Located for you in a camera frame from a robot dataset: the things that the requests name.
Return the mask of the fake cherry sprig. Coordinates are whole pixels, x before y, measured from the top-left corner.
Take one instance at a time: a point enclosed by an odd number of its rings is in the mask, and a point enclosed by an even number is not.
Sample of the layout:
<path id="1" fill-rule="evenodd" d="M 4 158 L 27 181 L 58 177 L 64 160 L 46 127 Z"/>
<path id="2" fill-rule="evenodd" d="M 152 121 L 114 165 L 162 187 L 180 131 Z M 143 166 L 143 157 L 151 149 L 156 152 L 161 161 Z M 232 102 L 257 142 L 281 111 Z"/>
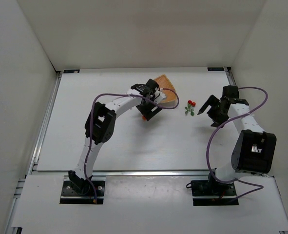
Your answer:
<path id="1" fill-rule="evenodd" d="M 185 107 L 185 115 L 190 115 L 190 116 L 194 116 L 194 109 L 196 106 L 196 102 L 192 101 L 192 100 L 188 100 L 187 101 L 187 106 Z"/>

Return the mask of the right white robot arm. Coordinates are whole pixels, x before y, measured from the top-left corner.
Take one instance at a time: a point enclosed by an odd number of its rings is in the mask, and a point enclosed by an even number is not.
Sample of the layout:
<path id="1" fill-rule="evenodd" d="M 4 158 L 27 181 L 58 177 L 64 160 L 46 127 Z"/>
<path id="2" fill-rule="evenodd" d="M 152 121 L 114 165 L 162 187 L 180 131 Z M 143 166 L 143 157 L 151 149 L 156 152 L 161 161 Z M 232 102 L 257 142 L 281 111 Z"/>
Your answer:
<path id="1" fill-rule="evenodd" d="M 241 182 L 242 177 L 260 176 L 271 170 L 277 137 L 266 132 L 253 115 L 267 102 L 268 93 L 260 88 L 265 98 L 257 107 L 250 109 L 248 101 L 240 98 L 239 91 L 236 85 L 224 86 L 221 98 L 211 95 L 198 111 L 199 114 L 207 113 L 215 130 L 206 147 L 208 178 L 193 180 L 186 185 L 195 197 L 212 196 L 217 201 L 227 195 L 235 182 Z M 211 143 L 217 132 L 231 122 L 239 137 L 230 161 L 222 167 L 213 168 L 210 164 Z"/>

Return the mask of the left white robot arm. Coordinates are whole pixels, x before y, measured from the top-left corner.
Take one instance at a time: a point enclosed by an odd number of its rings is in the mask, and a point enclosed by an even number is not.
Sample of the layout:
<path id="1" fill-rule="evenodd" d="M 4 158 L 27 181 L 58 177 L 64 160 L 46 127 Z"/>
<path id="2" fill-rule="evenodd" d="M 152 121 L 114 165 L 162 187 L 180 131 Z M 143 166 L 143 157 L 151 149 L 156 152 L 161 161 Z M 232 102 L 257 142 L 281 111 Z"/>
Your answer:
<path id="1" fill-rule="evenodd" d="M 85 142 L 82 154 L 76 168 L 68 172 L 71 187 L 79 195 L 96 193 L 96 188 L 91 183 L 93 167 L 102 145 L 113 136 L 116 119 L 136 107 L 149 120 L 161 111 L 160 107 L 156 110 L 154 108 L 167 97 L 152 79 L 145 84 L 131 86 L 125 94 L 113 94 L 116 99 L 106 104 L 97 101 L 102 96 L 105 94 L 97 96 L 92 103 L 84 126 Z"/>

